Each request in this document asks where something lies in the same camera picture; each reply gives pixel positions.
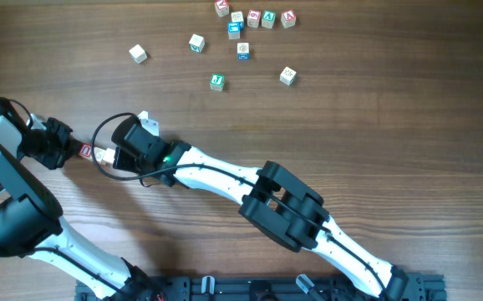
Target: wire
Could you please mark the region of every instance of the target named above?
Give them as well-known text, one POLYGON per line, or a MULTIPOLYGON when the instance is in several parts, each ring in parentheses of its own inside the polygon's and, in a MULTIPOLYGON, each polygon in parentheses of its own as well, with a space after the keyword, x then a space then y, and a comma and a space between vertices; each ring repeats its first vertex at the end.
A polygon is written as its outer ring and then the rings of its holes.
POLYGON ((217 168, 217 167, 214 167, 214 166, 206 166, 204 164, 197 164, 197 163, 183 164, 183 165, 179 165, 179 166, 166 167, 164 169, 161 169, 161 170, 158 170, 158 171, 152 171, 152 172, 149 172, 147 174, 139 175, 139 176, 115 176, 115 175, 112 175, 112 174, 108 173, 107 171, 103 170, 102 167, 100 167, 100 164, 97 162, 97 158, 94 155, 94 142, 95 142, 95 140, 97 138, 97 134, 100 132, 100 129, 102 129, 102 127, 104 125, 106 125, 111 120, 114 120, 114 119, 119 118, 119 117, 122 117, 122 116, 134 116, 135 118, 137 118, 137 115, 134 114, 134 113, 120 113, 120 114, 117 114, 117 115, 113 115, 113 116, 109 117, 108 119, 104 120, 97 127, 97 129, 94 131, 93 136, 91 138, 91 149, 93 150, 91 152, 91 154, 92 154, 92 157, 93 157, 93 163, 97 167, 97 169, 99 170, 99 172, 101 174, 107 176, 110 179, 114 179, 114 180, 118 180, 118 181, 134 181, 134 180, 140 180, 142 182, 142 179, 144 179, 146 177, 152 177, 152 176, 156 176, 156 175, 159 175, 159 174, 165 174, 167 172, 176 171, 176 170, 181 169, 181 168, 199 167, 199 168, 204 168, 204 169, 208 169, 208 170, 211 170, 211 171, 220 172, 221 174, 223 174, 225 176, 229 176, 229 177, 233 178, 234 180, 239 181, 242 184, 246 184, 248 186, 251 186, 258 193, 263 194, 267 198, 269 198, 269 199, 273 200, 274 202, 276 202, 278 204, 278 206, 280 206, 280 207, 288 210, 289 212, 291 212, 295 217, 301 218, 306 223, 308 223, 311 226, 317 228, 318 230, 321 230, 321 231, 326 232, 328 234, 327 237, 330 240, 332 240, 337 246, 339 246, 340 248, 342 248, 346 253, 348 253, 349 255, 351 255, 353 258, 355 258, 359 262, 361 262, 366 267, 366 269, 369 270, 372 273, 372 275, 374 276, 375 280, 377 281, 377 283, 381 287, 381 290, 383 291, 383 299, 382 300, 385 300, 385 299, 386 300, 390 300, 389 293, 386 290, 386 287, 384 286, 383 281, 381 280, 381 278, 379 277, 379 275, 374 271, 374 268, 372 268, 368 263, 366 263, 359 255, 355 254, 349 248, 347 248, 346 246, 344 246, 341 242, 337 241, 336 238, 334 238, 333 233, 331 232, 331 230, 329 230, 325 226, 322 226, 322 225, 317 224, 316 222, 313 222, 308 217, 305 217, 301 213, 297 212, 295 209, 291 208, 289 205, 286 205, 285 203, 283 203, 281 200, 278 199, 278 197, 274 196, 273 194, 267 193, 267 192, 262 191, 262 190, 259 190, 254 183, 252 183, 252 182, 244 179, 243 177, 236 176, 236 175, 230 173, 229 171, 222 170, 221 168, 217 168))
POLYGON ((21 104, 20 102, 16 101, 15 99, 8 99, 9 101, 13 102, 14 104, 17 104, 18 106, 20 106, 21 108, 23 108, 23 110, 26 112, 26 114, 28 114, 28 118, 30 120, 30 122, 28 123, 28 129, 30 130, 33 126, 33 118, 32 118, 32 115, 30 114, 30 111, 28 111, 28 109, 26 109, 26 107, 21 104))

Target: small white object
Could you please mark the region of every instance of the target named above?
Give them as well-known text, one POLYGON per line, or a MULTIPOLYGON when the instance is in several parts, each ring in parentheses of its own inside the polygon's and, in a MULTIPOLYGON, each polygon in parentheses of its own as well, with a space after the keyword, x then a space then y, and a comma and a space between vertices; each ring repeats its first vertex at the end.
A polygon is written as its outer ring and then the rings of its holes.
MULTIPOLYGON (((102 158, 104 158, 105 153, 106 153, 106 150, 103 150, 99 147, 94 148, 94 158, 97 159, 97 162, 100 165, 106 164, 106 161, 102 161, 102 158)), ((82 148, 80 149, 79 155, 82 158, 93 162, 93 156, 91 155, 91 145, 87 143, 82 144, 82 148)))
POLYGON ((238 43, 238 59, 248 60, 249 58, 249 43, 238 43))
POLYGON ((135 45, 131 50, 129 50, 132 59, 137 64, 141 64, 145 59, 147 59, 147 53, 141 48, 139 44, 135 45))
POLYGON ((115 161, 115 150, 112 149, 106 149, 104 152, 104 156, 102 156, 102 162, 104 164, 114 164, 115 161))
MULTIPOLYGON (((343 244, 346 248, 351 250, 351 252, 369 264, 377 273, 383 285, 388 287, 389 281, 392 278, 392 264, 380 258, 376 258, 363 247, 358 245, 351 237, 340 229, 332 217, 329 217, 329 221, 324 222, 322 226, 331 230, 331 233, 337 242, 343 244)), ((376 298, 381 294, 382 289, 373 274, 359 260, 345 252, 344 249, 334 243, 333 240, 328 239, 328 234, 325 231, 320 231, 318 233, 316 236, 316 242, 318 242, 318 245, 309 251, 321 256, 348 276, 355 288, 376 298)))
POLYGON ((138 119, 141 122, 141 126, 151 135, 160 135, 160 125, 158 124, 158 121, 149 119, 149 112, 141 111, 138 115, 138 119))
POLYGON ((252 28, 258 28, 260 25, 260 17, 262 15, 262 12, 260 11, 255 11, 255 10, 249 10, 249 13, 247 14, 247 26, 251 26, 252 28))
POLYGON ((238 22, 228 23, 228 38, 229 39, 239 39, 240 38, 240 24, 238 22))
POLYGON ((297 16, 293 12, 293 10, 282 12, 281 22, 282 22, 282 26, 284 26, 284 28, 289 28, 289 27, 295 25, 296 20, 297 20, 297 16))
POLYGON ((262 27, 271 29, 273 28, 273 24, 275 24, 275 13, 264 11, 264 15, 262 16, 262 27))
POLYGON ((232 18, 232 22, 240 24, 241 29, 243 29, 245 27, 245 20, 243 19, 243 13, 242 12, 231 13, 231 18, 232 18))
POLYGON ((281 81, 284 84, 290 85, 293 83, 293 80, 295 80, 296 75, 297 75, 297 72, 286 67, 281 73, 281 81))
POLYGON ((200 53, 202 49, 205 47, 205 39, 197 34, 193 34, 190 39, 190 48, 191 50, 200 53))
MULTIPOLYGON (((196 147, 191 147, 189 151, 185 152, 178 161, 177 165, 181 166, 191 163, 214 166, 222 169, 223 171, 228 171, 231 174, 245 178, 251 183, 256 183, 259 178, 257 172, 260 170, 260 168, 235 166, 224 161, 219 161, 207 156, 196 147)), ((220 196, 233 200, 238 205, 243 203, 243 196, 248 195, 252 191, 251 186, 242 184, 229 176, 223 175, 217 171, 208 170, 206 168, 180 168, 176 171, 174 176, 176 180, 178 180, 181 184, 184 184, 184 186, 214 192, 220 196)))
POLYGON ((219 17, 225 17, 229 11, 229 5, 226 0, 216 1, 216 13, 219 17))

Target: red label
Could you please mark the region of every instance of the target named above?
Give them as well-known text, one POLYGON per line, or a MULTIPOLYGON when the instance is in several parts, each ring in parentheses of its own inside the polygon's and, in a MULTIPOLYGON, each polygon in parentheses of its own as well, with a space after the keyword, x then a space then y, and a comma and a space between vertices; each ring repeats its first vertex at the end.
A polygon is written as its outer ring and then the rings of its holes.
POLYGON ((260 12, 258 12, 258 11, 249 11, 249 18, 258 20, 260 18, 260 12))
POLYGON ((216 5, 219 9, 224 9, 228 7, 228 2, 226 0, 220 0, 216 2, 216 5))
POLYGON ((85 157, 90 157, 91 156, 91 145, 84 143, 82 145, 82 149, 80 150, 80 155, 85 156, 85 157))
POLYGON ((295 13, 293 13, 293 11, 284 12, 282 15, 286 21, 291 21, 295 18, 295 13))

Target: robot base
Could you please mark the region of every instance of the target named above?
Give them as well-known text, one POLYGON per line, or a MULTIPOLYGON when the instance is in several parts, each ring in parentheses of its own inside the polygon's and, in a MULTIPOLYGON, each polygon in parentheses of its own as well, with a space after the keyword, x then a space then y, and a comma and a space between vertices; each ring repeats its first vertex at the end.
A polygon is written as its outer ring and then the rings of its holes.
MULTIPOLYGON (((446 301, 445 280, 441 275, 407 273, 409 283, 401 300, 446 301)), ((313 287, 304 293, 298 278, 150 278, 164 293, 165 301, 378 301, 360 293, 344 276, 310 279, 313 287)), ((135 301, 161 301, 145 296, 135 301)), ((81 282, 76 284, 74 301, 101 301, 81 282)))

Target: robotic arm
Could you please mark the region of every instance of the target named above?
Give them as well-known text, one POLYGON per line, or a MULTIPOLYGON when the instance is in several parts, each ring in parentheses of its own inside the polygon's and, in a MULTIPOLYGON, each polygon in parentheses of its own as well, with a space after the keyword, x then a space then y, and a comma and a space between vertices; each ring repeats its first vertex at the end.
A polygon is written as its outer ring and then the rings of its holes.
POLYGON ((368 253, 348 237, 323 208, 323 199, 292 173, 274 162, 263 168, 235 166, 211 158, 183 141, 167 143, 158 123, 146 112, 130 115, 114 131, 115 151, 102 161, 139 176, 120 178, 102 171, 97 162, 94 133, 91 159, 103 174, 117 180, 153 176, 167 186, 214 192, 240 205, 250 223, 283 247, 314 252, 340 269, 341 278, 222 279, 149 278, 123 258, 110 255, 77 233, 63 218, 55 196, 20 164, 30 156, 48 169, 64 166, 83 146, 72 130, 53 118, 29 115, 24 123, 11 99, 0 98, 0 192, 10 197, 0 204, 0 257, 45 261, 79 280, 75 300, 103 301, 445 301, 441 276, 404 273, 368 253), (281 199, 274 193, 284 189, 281 199), (269 202, 279 206, 272 210, 269 202))
POLYGON ((62 167, 82 143, 56 119, 32 115, 26 125, 10 99, 0 98, 0 257, 29 256, 62 269, 98 298, 143 300, 159 290, 137 267, 110 255, 77 233, 63 218, 54 195, 19 161, 31 156, 48 169, 62 167))
POLYGON ((323 208, 323 199, 292 173, 270 161, 263 168, 234 166, 183 141, 167 143, 157 128, 144 126, 157 125, 147 118, 146 112, 133 115, 114 131, 114 168, 140 175, 171 169, 155 177, 167 186, 178 183, 236 202, 240 214, 281 246, 316 253, 369 296, 400 300, 409 281, 403 270, 376 258, 345 234, 323 208), (280 206, 272 210, 268 203, 278 201, 273 193, 281 188, 285 192, 280 206))

